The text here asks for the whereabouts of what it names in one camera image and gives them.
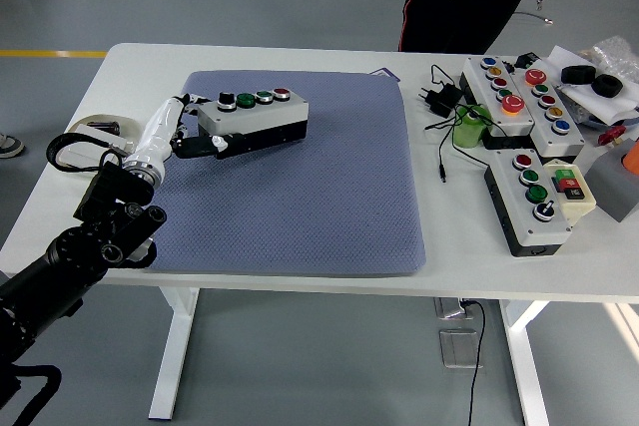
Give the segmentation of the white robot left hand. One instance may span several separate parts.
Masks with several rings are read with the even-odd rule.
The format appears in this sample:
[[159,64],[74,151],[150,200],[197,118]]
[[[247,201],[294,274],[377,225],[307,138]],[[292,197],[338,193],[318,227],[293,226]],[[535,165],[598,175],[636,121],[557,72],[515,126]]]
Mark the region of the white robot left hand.
[[183,113],[190,105],[203,105],[210,100],[194,94],[168,99],[147,123],[136,151],[124,160],[124,168],[156,171],[163,175],[164,162],[175,154],[192,159],[242,153],[248,145],[243,134],[203,135],[180,138],[177,135]]

